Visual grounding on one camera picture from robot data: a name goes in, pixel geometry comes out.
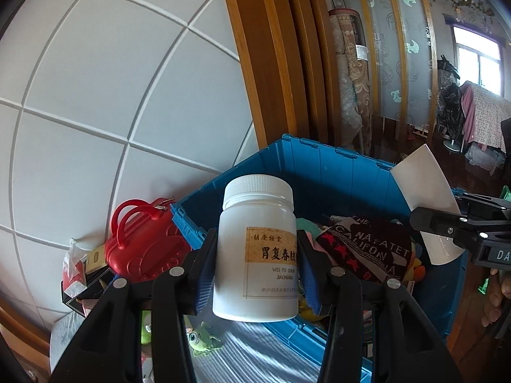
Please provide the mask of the person right hand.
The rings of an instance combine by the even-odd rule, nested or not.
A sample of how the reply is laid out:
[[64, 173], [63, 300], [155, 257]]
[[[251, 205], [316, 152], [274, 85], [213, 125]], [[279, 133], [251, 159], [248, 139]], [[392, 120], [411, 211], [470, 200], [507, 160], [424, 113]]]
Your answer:
[[500, 305], [504, 294], [502, 293], [502, 283], [497, 269], [490, 270], [486, 297], [482, 316], [482, 326], [484, 328], [496, 322], [501, 316]]

